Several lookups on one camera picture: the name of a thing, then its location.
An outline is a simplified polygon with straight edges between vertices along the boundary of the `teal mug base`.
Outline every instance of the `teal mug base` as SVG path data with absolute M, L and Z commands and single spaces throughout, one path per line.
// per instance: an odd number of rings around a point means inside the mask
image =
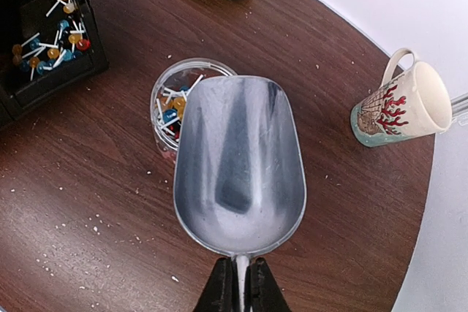
M 378 126 L 375 126 L 373 128 L 374 134 L 368 134 L 365 133 L 361 130 L 359 127 L 358 119 L 359 114 L 361 113 L 361 104 L 357 104 L 354 106 L 354 108 L 351 110 L 351 116 L 350 116 L 350 123 L 351 123 L 351 129 L 352 133 L 355 135 L 356 139 L 364 146 L 368 148 L 373 148 L 376 146 L 381 146 L 381 145 L 387 145 L 391 144 L 392 142 L 402 142 L 404 140 L 411 139 L 411 137 L 408 137 L 403 134 L 399 135 L 394 135 L 394 134 L 386 134 L 384 131 L 378 129 Z

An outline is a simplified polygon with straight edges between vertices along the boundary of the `red coral design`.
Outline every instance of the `red coral design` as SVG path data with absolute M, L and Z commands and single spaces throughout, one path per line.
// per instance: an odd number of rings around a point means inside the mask
M 401 115 L 404 115 L 406 113 L 406 110 L 402 110 L 400 108 L 397 108 L 394 110 L 395 106 L 399 105 L 405 105 L 406 104 L 406 97 L 402 96 L 398 100 L 393 100 L 393 91 L 398 87 L 398 85 L 394 85 L 393 87 L 390 87 L 387 89 L 383 96 L 384 100 L 384 106 L 381 110 L 381 115 L 380 117 L 376 120 L 377 123 L 379 123 L 385 133 L 387 134 L 392 134 L 392 135 L 399 135 L 401 132 L 398 132 L 395 128 L 395 126 L 404 126 L 405 124 L 408 124 L 408 121 L 405 122 L 399 122 L 401 119 Z

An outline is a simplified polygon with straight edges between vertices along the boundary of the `transparent container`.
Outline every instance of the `transparent container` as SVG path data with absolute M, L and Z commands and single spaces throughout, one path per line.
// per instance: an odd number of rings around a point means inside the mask
M 189 58 L 172 65 L 159 76 L 151 92 L 150 114 L 154 139 L 165 159 L 176 162 L 178 132 L 184 110 L 178 111 L 179 121 L 163 128 L 166 123 L 163 122 L 163 116 L 159 113 L 157 100 L 161 105 L 162 113 L 166 113 L 168 110 L 176 110 L 172 107 L 171 102 L 173 103 L 175 97 L 183 99 L 181 98 L 182 91 L 184 91 L 185 98 L 194 83 L 210 77 L 233 75 L 237 75 L 234 70 L 218 61 L 209 58 Z M 173 95 L 171 91 L 176 92 L 178 95 Z

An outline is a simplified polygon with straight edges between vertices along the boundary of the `table surface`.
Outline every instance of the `table surface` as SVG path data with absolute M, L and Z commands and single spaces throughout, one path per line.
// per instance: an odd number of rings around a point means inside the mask
M 380 84 L 388 57 L 316 0 L 91 1 L 110 70 L 0 132 L 0 305 L 194 308 L 218 256 L 177 221 L 173 165 L 148 111 L 159 74 L 199 56 L 269 77 L 289 96 L 308 205 L 265 258 L 291 309 L 390 311 L 434 138 L 375 149 L 354 139 L 350 109 Z

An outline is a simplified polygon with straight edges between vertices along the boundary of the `black bin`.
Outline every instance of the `black bin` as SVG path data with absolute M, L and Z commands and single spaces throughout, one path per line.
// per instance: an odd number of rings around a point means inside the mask
M 89 0 L 74 0 L 76 10 L 72 14 L 65 13 L 62 4 L 59 4 L 47 18 L 45 14 L 55 3 L 56 0 L 0 0 L 0 105 L 4 106 L 0 106 L 0 113 L 5 114 L 6 110 L 13 119 L 18 119 L 67 85 L 108 68 Z M 79 35 L 89 40 L 91 46 L 80 57 L 63 61 L 42 75 L 36 73 L 31 80 L 31 72 L 22 72 L 13 64 L 13 45 L 25 42 L 38 32 L 40 42 L 53 44 L 60 20 L 81 23 L 80 28 L 84 28 L 86 33 Z M 63 49 L 71 45 L 65 34 L 60 45 Z M 21 55 L 28 53 L 28 50 L 31 49 L 25 45 Z M 39 54 L 38 59 L 50 59 L 47 50 Z M 0 118 L 0 127 L 8 121 L 11 119 Z

